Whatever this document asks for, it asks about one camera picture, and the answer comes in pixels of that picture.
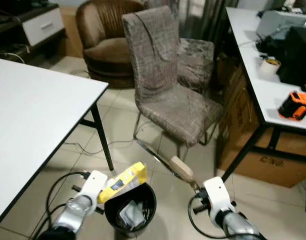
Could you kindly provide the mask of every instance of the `gray cloth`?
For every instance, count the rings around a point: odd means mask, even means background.
[[[141,114],[171,136],[195,145],[222,106],[177,83],[177,30],[167,6],[122,17]]]
[[[178,0],[146,0],[147,9],[168,6],[177,29],[178,41],[178,82],[198,93],[208,87],[214,69],[214,44],[210,41],[179,38],[179,11]]]

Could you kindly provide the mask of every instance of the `black trash can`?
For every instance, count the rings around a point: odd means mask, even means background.
[[[143,204],[143,211],[145,223],[134,229],[126,229],[121,225],[119,220],[119,212],[130,202],[134,201],[136,204]],[[143,183],[142,185],[128,191],[120,196],[108,200],[104,204],[104,211],[107,221],[114,227],[114,229],[123,235],[134,238],[139,236],[151,222],[157,209],[157,199],[154,191],[150,185]]]

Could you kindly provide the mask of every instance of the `floor tile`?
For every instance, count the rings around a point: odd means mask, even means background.
[[[184,148],[185,146],[182,145],[181,155],[183,155]],[[205,146],[196,144],[188,149],[185,164],[193,171],[194,177],[199,185],[214,176],[215,151],[216,140],[214,138]],[[163,134],[158,151],[159,155],[167,161],[176,155],[176,152],[177,147],[174,140]],[[172,173],[159,162],[155,163],[154,171],[172,175]],[[223,171],[217,170],[217,176],[222,176],[223,173]],[[233,189],[231,177],[225,182],[225,186],[228,189]]]
[[[109,145],[112,160],[119,163],[133,164],[142,161],[148,169],[154,167],[154,158],[142,149],[136,142],[132,142],[133,131],[138,114],[111,107],[103,121],[104,132],[108,143],[117,142]],[[161,138],[162,130],[155,124],[148,122],[148,119],[141,117],[139,122],[140,130],[138,137],[157,150]],[[94,134],[86,147],[88,152],[97,152],[102,148],[100,138]],[[104,158],[104,153],[100,152],[96,157]]]
[[[0,226],[29,237],[44,214],[50,187],[60,176],[71,170],[79,156],[80,154],[75,152],[58,150],[6,215]]]
[[[100,159],[97,157],[82,155],[72,171],[92,171],[98,170],[106,175],[109,178],[117,176],[119,173],[123,172],[129,167],[128,164],[123,164],[119,162],[114,162],[114,171],[110,171],[107,162],[105,159]],[[152,172],[148,171],[148,176],[151,177]],[[69,198],[75,196],[77,193],[71,190],[73,185],[82,187],[85,183],[85,180],[79,176],[71,176],[66,179],[65,183],[61,187],[60,191],[57,193],[54,201],[51,204],[51,208],[65,203]],[[119,234],[115,234],[113,227],[108,223],[105,215],[100,215],[99,213],[94,213],[93,215],[86,218],[83,227],[81,229],[79,239],[83,240],[93,240],[93,239],[123,239]]]
[[[186,149],[185,145],[180,146],[180,156],[184,155],[185,149]],[[186,159],[188,159],[189,152],[190,152],[190,149],[187,152]],[[175,142],[173,138],[171,138],[165,132],[162,133],[160,144],[159,144],[159,149],[157,153],[165,162],[168,162],[173,156],[177,155],[177,143]],[[154,171],[157,171],[163,174],[172,175],[172,173],[166,167],[164,167],[162,163],[158,161],[155,163]]]
[[[70,74],[72,72],[73,75],[77,75],[80,77],[88,78],[89,75],[83,71],[87,71],[87,65],[83,58],[65,56],[55,65],[53,65],[50,70]]]
[[[257,226],[268,240],[306,240],[304,207],[235,193],[237,209]]]
[[[56,65],[61,59],[63,59],[63,56],[60,55],[54,55],[52,57],[46,58],[43,54],[39,54],[33,59],[30,59],[28,62],[26,62],[26,64],[43,69],[50,69],[54,65]]]
[[[299,194],[301,195],[303,202],[306,203],[306,180],[297,184],[296,187]]]
[[[0,240],[28,240],[28,238],[0,228]]]
[[[99,104],[104,106],[111,106],[114,101],[116,100],[119,92],[122,90],[119,89],[106,89],[106,91],[103,93],[103,95],[99,98]]]
[[[194,192],[187,183],[174,176],[154,172],[151,186],[156,195],[157,209],[152,222],[137,237],[138,240],[206,239],[194,230],[189,221],[187,207]],[[201,230],[217,236],[223,235],[222,231],[211,224],[206,211],[193,216],[193,220]]]
[[[248,194],[285,204],[305,206],[297,186],[287,188],[238,174],[233,174],[232,179],[235,194]]]
[[[123,89],[118,93],[112,107],[138,113],[134,97],[135,89]]]

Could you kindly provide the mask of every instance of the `white wall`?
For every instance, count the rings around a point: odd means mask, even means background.
[[[51,3],[59,4],[61,6],[78,7],[87,0],[49,0],[49,1]]]

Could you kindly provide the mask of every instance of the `brown armchair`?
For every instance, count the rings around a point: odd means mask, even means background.
[[[136,0],[90,0],[77,9],[83,58],[92,79],[108,82],[112,88],[134,86],[122,15],[143,9]]]

